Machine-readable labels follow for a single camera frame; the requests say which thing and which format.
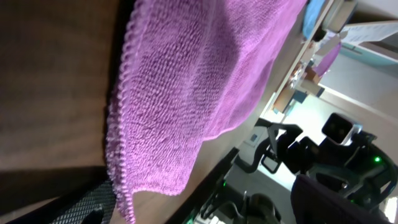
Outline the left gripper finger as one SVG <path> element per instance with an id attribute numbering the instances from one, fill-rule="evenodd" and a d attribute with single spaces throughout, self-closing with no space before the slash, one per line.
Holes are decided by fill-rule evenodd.
<path id="1" fill-rule="evenodd" d="M 113 215 L 116 204 L 116 197 L 113 193 L 112 183 L 106 180 L 94 189 L 89 190 L 84 196 L 66 209 L 50 224 L 79 224 L 91 213 L 102 211 L 101 224 L 108 224 Z"/>

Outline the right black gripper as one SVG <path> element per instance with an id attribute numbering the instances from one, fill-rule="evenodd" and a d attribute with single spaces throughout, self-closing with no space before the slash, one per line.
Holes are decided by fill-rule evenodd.
<path id="1" fill-rule="evenodd" d="M 252 164 L 244 162 L 239 156 L 235 158 L 234 163 L 243 171 L 251 174 L 262 165 L 271 174 L 275 174 L 281 164 L 285 164 L 293 174 L 306 174 L 311 169 L 311 150 L 317 146 L 308 137 L 296 141 L 303 133 L 299 126 L 273 123 L 261 118 L 256 121 L 255 126 L 266 128 L 268 137 L 254 151 Z"/>

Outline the purple microfiber cloth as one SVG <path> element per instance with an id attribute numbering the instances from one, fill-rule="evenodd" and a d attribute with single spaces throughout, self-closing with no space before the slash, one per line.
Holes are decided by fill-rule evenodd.
<path id="1" fill-rule="evenodd" d="M 182 193 L 203 142 L 256 108 L 301 0 L 136 1 L 107 118 L 106 163 L 116 204 Z"/>

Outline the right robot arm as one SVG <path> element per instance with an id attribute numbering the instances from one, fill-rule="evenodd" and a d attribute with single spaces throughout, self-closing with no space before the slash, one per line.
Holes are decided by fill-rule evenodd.
<path id="1" fill-rule="evenodd" d="M 252 164 L 240 157 L 236 164 L 246 173 L 270 158 L 297 174 L 291 201 L 297 223 L 386 223 L 379 204 L 397 186 L 397 165 L 374 145 L 376 136 L 344 116 L 332 113 L 322 127 L 321 144 L 296 138 L 296 124 L 259 119 L 268 137 L 255 150 Z"/>

